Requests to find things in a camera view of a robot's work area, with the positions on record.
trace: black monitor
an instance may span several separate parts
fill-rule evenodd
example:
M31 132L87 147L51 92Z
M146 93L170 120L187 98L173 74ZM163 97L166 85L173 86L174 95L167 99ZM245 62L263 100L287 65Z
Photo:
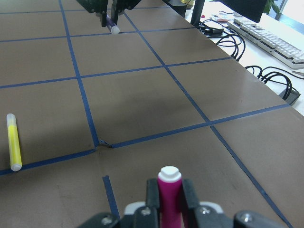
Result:
M231 8L236 13L252 20L259 22L264 11L267 0L217 0ZM205 0L196 0L193 14L191 18L191 24L198 26L200 22L200 16L203 10Z

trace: screw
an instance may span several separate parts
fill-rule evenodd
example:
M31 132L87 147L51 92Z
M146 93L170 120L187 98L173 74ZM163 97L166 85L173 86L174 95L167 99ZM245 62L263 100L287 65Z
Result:
M202 207L201 209L200 209L200 212L203 214L203 215L206 215L206 214L210 214L210 210L208 209L208 208L206 208L206 207Z
M141 210L141 213L142 213L143 216L150 215L151 210L150 210L150 208L144 208L144 209Z
M242 214L241 219L244 222L252 222L252 220L253 220L252 215L250 215L248 213Z
M112 220L112 217L110 215L104 217L102 220L101 220L101 223L103 225L108 225L108 224L111 224L113 222Z

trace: keyboard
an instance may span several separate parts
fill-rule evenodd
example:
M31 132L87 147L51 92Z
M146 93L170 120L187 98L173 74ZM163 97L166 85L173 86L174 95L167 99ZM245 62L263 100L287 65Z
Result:
M228 21L229 28L246 37L254 44L276 57L292 69L304 68L304 51L299 50L280 37L265 30L259 24L241 17Z

